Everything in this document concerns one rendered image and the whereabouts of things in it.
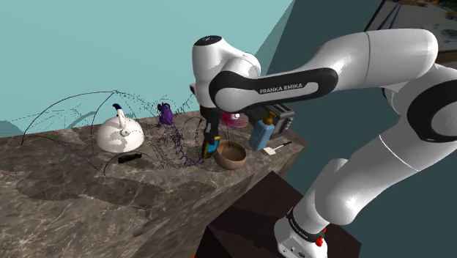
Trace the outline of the blue and yellow flat object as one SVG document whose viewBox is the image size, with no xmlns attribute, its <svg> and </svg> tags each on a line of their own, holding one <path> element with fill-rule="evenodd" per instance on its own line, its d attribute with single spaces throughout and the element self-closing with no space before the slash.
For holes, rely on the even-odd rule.
<svg viewBox="0 0 457 258">
<path fill-rule="evenodd" d="M 215 136 L 214 137 L 213 144 L 210 144 L 207 141 L 204 141 L 203 150 L 202 150 L 202 159 L 204 161 L 206 159 L 209 159 L 209 158 L 212 157 L 212 155 L 214 154 L 214 152 L 218 148 L 219 142 L 220 142 L 220 137 L 219 136 Z"/>
</svg>

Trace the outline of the pink round container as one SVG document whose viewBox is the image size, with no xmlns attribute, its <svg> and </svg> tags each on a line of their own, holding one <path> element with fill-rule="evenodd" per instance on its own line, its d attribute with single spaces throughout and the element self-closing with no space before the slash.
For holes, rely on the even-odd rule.
<svg viewBox="0 0 457 258">
<path fill-rule="evenodd" d="M 226 125 L 233 128 L 244 128 L 249 123 L 248 116 L 243 113 L 232 114 L 223 112 L 221 119 Z"/>
</svg>

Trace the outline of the brown bowl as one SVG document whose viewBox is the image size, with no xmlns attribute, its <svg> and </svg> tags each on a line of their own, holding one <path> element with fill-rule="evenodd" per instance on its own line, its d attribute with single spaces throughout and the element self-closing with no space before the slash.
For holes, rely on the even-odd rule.
<svg viewBox="0 0 457 258">
<path fill-rule="evenodd" d="M 240 169 L 246 158 L 245 148 L 235 141 L 221 140 L 214 154 L 216 163 L 226 170 Z"/>
</svg>

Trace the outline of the blue pump bottle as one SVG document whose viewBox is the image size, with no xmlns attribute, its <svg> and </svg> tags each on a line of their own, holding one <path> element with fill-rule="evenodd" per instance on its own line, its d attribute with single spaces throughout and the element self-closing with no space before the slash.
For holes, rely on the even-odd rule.
<svg viewBox="0 0 457 258">
<path fill-rule="evenodd" d="M 263 119 L 255 123 L 248 140 L 252 150 L 260 150 L 266 147 L 266 144 L 270 140 L 272 132 L 275 129 L 273 118 L 276 116 L 277 115 L 273 111 L 270 111 Z"/>
</svg>

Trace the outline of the black toaster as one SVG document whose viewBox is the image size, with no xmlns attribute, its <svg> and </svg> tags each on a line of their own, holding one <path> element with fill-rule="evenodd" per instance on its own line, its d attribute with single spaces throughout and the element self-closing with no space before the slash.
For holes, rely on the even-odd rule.
<svg viewBox="0 0 457 258">
<path fill-rule="evenodd" d="M 272 132 L 271 139 L 282 136 L 289 129 L 291 122 L 294 119 L 294 111 L 282 103 L 265 106 L 265 108 L 276 114 L 276 116 L 273 117 L 275 129 Z"/>
</svg>

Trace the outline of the small black bar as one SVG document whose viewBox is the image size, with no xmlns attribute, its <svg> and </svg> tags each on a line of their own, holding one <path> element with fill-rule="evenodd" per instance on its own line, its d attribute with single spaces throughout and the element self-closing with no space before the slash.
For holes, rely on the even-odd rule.
<svg viewBox="0 0 457 258">
<path fill-rule="evenodd" d="M 139 159 L 142 157 L 142 154 L 141 153 L 133 153 L 133 154 L 128 154 L 128 155 L 123 155 L 121 157 L 118 157 L 118 163 L 121 164 L 121 163 L 127 163 L 127 162 L 130 162 L 130 161 L 134 161 L 136 159 Z"/>
</svg>

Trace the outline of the dark robot stand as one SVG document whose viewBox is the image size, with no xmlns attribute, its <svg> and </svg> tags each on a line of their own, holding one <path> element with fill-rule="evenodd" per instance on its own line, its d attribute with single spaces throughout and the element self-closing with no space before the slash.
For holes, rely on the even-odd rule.
<svg viewBox="0 0 457 258">
<path fill-rule="evenodd" d="M 278 251 L 274 225 L 301 198 L 270 172 L 209 223 L 195 258 L 285 258 Z"/>
</svg>

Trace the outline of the framed wall picture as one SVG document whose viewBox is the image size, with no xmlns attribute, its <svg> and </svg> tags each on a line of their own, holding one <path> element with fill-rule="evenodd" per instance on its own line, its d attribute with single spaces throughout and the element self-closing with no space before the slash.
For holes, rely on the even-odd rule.
<svg viewBox="0 0 457 258">
<path fill-rule="evenodd" d="M 457 0 L 383 0 L 366 30 L 420 28 L 439 44 L 438 64 L 457 69 Z"/>
</svg>

